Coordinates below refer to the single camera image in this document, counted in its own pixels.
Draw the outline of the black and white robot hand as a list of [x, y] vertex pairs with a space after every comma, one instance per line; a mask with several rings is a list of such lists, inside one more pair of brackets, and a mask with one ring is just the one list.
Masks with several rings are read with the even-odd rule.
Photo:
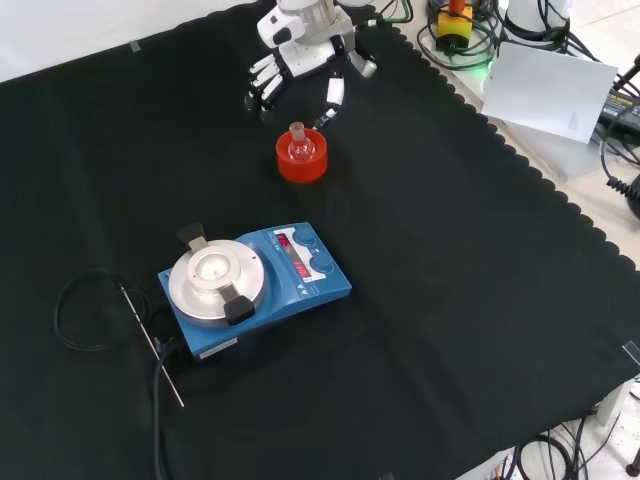
[[364, 78], [370, 78], [377, 70], [374, 58], [359, 51], [358, 45], [353, 29], [349, 34], [333, 35], [313, 46], [289, 41], [277, 47], [250, 67], [246, 108], [271, 111], [279, 93], [290, 81], [329, 69], [324, 112], [309, 124], [313, 130], [320, 130], [339, 113], [344, 103], [345, 81], [339, 58], [346, 57]]

